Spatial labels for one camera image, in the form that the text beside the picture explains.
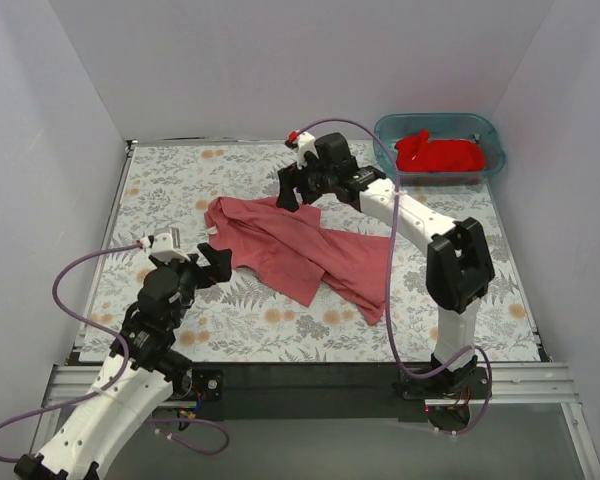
white wall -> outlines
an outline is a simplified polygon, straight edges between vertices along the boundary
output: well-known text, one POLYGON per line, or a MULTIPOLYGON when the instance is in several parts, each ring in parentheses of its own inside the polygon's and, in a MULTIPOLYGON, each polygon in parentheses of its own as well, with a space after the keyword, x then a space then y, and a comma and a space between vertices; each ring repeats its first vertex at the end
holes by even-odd
MULTIPOLYGON (((40 406, 75 326, 53 305, 68 261, 99 247, 124 143, 47 0, 0 0, 0 421, 40 406)), ((62 294, 82 307, 93 266, 62 294)), ((20 456, 35 422, 0 434, 20 456)), ((0 464, 0 479, 12 478, 0 464)))
POLYGON ((490 115, 551 3, 51 0, 122 136, 141 140, 490 115))
POLYGON ((495 193, 541 336, 600 455, 600 0, 556 0, 494 121, 495 193))

plastic container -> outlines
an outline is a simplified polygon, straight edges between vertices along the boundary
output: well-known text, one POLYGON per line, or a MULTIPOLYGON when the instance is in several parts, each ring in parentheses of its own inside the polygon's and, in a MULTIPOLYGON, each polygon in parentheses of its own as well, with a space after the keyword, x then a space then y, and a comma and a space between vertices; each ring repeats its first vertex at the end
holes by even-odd
MULTIPOLYGON (((478 183, 485 177, 495 175, 504 167, 506 156, 498 139, 498 132, 485 118, 472 113, 398 113, 381 118, 375 126, 391 153, 397 155, 395 144, 405 137, 427 130, 432 140, 467 139, 477 141, 484 153, 485 168, 478 172, 400 172, 400 182, 405 185, 457 185, 478 183)), ((373 142, 373 150, 380 168, 388 177, 394 178, 393 161, 388 159, 373 142)))

red towel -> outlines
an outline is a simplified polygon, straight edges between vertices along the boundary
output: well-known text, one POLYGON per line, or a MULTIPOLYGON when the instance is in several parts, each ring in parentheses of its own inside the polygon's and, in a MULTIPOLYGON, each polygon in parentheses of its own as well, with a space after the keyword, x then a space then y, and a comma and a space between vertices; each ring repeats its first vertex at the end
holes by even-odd
POLYGON ((275 198, 219 197, 205 214, 213 248, 233 251, 231 267, 253 269, 265 285, 309 306, 320 281, 355 303, 369 325, 384 310, 389 239, 320 227, 320 209, 276 208, 275 198))
POLYGON ((477 172, 484 170, 484 153, 469 140, 429 140, 429 132, 396 143, 402 172, 477 172))

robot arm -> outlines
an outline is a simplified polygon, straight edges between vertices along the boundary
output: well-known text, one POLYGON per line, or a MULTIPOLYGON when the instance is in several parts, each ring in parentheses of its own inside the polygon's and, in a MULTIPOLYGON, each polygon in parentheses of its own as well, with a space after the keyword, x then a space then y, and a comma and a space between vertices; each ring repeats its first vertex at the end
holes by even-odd
MULTIPOLYGON (((120 334, 129 346, 120 380, 107 384, 123 366, 116 340, 89 392, 99 394, 80 403, 63 427, 35 456, 23 455, 15 472, 25 479, 94 480, 104 478, 120 449, 174 392, 185 394, 201 379, 193 364, 171 349, 174 330, 191 308, 196 289, 231 278, 231 251, 206 243, 198 250, 209 261, 197 264, 197 254, 180 249, 176 228, 163 228, 141 240, 157 267, 144 280, 138 301, 125 314, 120 334)), ((206 392, 206 382, 196 385, 206 392)))
MULTIPOLYGON (((278 172, 278 207, 298 209, 294 190, 304 203, 334 193, 341 202, 392 224, 393 183, 374 167, 358 167, 341 134, 318 139, 308 133, 292 134, 286 145, 302 158, 278 172)), ((456 221, 401 194, 397 231, 427 258, 427 289, 438 304, 438 340, 431 367, 436 368, 462 348, 470 347, 448 367, 443 386, 437 382, 438 388, 457 391, 475 369, 473 338, 477 312, 494 277, 482 226, 473 218, 456 221)))

floral tablecloth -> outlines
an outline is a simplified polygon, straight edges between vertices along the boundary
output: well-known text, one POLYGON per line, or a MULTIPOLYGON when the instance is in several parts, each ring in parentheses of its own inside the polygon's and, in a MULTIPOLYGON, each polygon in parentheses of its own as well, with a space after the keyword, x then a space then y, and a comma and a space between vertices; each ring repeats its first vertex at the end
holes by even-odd
MULTIPOLYGON (((373 162, 369 143, 351 145, 360 164, 373 162)), ((245 199, 278 193, 276 172, 294 161, 281 144, 227 143, 206 146, 139 146, 118 206, 111 245, 127 245, 156 228, 180 229, 182 246, 194 251, 208 240, 203 214, 217 196, 245 199)), ((496 270, 484 298, 476 343, 493 360, 539 360, 518 279, 486 185, 415 187, 409 191, 429 207, 456 218, 472 216, 484 226, 496 270)), ((320 199, 325 227, 387 235, 378 220, 320 199)), ((118 329, 152 265, 142 252, 108 257, 91 318, 118 329)), ((405 360, 428 360, 438 334, 437 310, 425 284, 425 259, 398 239, 392 276, 396 340, 405 360)), ((81 361, 101 361, 111 337, 87 329, 81 361)), ((231 282, 196 292, 177 332, 175 349, 194 361, 360 362, 392 359, 384 321, 368 326, 356 307, 322 285, 308 308, 261 284, 246 269, 231 282)))

